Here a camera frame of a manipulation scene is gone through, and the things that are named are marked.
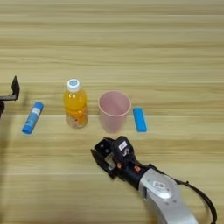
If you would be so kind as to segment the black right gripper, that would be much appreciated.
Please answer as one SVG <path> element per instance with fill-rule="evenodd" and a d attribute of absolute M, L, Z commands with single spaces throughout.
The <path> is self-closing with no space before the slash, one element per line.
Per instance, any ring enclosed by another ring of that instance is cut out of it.
<path fill-rule="evenodd" d="M 104 137 L 105 141 L 112 144 L 115 139 Z M 139 183 L 143 175 L 149 170 L 147 165 L 139 164 L 135 161 L 129 161 L 127 164 L 116 160 L 115 165 L 110 164 L 106 158 L 111 156 L 109 150 L 91 150 L 95 162 L 112 178 L 117 177 L 128 182 L 135 189 L 139 189 Z"/>

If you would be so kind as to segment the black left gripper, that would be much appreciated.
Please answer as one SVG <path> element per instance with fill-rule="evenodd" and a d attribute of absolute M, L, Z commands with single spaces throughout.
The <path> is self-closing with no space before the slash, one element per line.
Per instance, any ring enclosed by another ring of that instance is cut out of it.
<path fill-rule="evenodd" d="M 6 101 L 16 101 L 19 97 L 20 86 L 18 82 L 18 77 L 15 76 L 11 83 L 12 93 L 8 95 L 0 95 L 0 117 L 4 112 L 4 102 Z"/>

